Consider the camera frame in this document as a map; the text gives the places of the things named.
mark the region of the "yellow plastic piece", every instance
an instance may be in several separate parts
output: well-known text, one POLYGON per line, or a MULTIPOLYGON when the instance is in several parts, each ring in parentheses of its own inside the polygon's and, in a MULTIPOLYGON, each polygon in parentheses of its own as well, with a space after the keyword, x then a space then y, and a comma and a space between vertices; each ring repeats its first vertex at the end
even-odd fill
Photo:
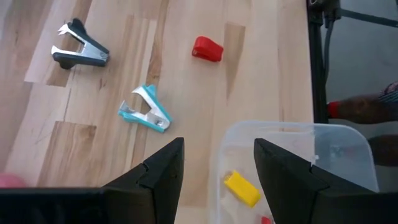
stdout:
POLYGON ((260 200, 260 192, 236 170, 232 171, 232 175, 225 178, 224 184, 251 208, 260 200))

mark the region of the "staple remover jaw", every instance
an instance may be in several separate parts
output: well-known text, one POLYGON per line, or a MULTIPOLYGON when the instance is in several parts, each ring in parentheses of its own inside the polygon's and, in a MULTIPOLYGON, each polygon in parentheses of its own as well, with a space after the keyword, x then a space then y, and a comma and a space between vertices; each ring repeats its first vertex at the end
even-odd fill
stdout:
POLYGON ((58 30, 59 35, 69 33, 73 38, 82 43, 81 52, 61 50, 52 46, 51 54, 63 69, 71 69, 76 64, 104 67, 109 58, 109 50, 93 40, 86 32, 83 23, 75 18, 72 22, 64 24, 58 30))
POLYGON ((164 107, 157 101, 155 86, 142 85, 132 91, 132 93, 141 95, 150 106, 150 111, 146 114, 142 114, 138 111, 130 109, 126 101, 123 101, 119 108, 118 114, 127 122, 140 123, 160 133, 163 133, 170 126, 172 119, 164 107))

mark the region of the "wooden tabletop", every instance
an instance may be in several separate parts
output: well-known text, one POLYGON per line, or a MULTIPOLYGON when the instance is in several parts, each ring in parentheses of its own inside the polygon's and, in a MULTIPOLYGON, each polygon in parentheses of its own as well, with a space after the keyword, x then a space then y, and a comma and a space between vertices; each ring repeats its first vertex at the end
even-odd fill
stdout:
POLYGON ((206 223, 210 161, 235 122, 312 122, 305 1, 0 1, 0 170, 30 186, 102 186, 174 138, 185 138, 176 223, 206 223), (72 18, 110 50, 106 67, 63 70, 50 49, 72 18), (199 35, 219 63, 191 56, 199 35), (131 91, 154 84, 174 121, 160 134, 118 116, 131 91))

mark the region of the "red block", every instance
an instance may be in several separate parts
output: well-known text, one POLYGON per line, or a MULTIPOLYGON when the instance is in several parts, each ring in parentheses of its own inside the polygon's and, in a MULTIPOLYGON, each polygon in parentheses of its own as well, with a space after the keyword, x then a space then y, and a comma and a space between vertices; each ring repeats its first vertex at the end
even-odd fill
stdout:
POLYGON ((267 217, 261 218, 261 224, 272 224, 271 220, 267 217))
POLYGON ((193 46, 192 56, 219 62, 223 56, 224 48, 207 37, 198 37, 193 46))

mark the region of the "clear plastic bin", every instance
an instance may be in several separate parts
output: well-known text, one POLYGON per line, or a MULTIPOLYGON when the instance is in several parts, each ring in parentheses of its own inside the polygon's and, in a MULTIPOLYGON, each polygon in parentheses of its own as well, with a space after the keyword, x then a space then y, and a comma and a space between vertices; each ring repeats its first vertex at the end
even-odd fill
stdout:
POLYGON ((261 223, 261 216, 271 216, 254 163, 254 139, 263 138, 369 190, 378 192, 373 156, 367 140, 357 130, 334 124, 280 123, 243 121, 233 125, 225 134, 217 152, 217 175, 211 175, 215 206, 210 211, 210 223, 261 223), (261 192, 254 208, 240 202, 226 188, 224 177, 237 170, 261 192))

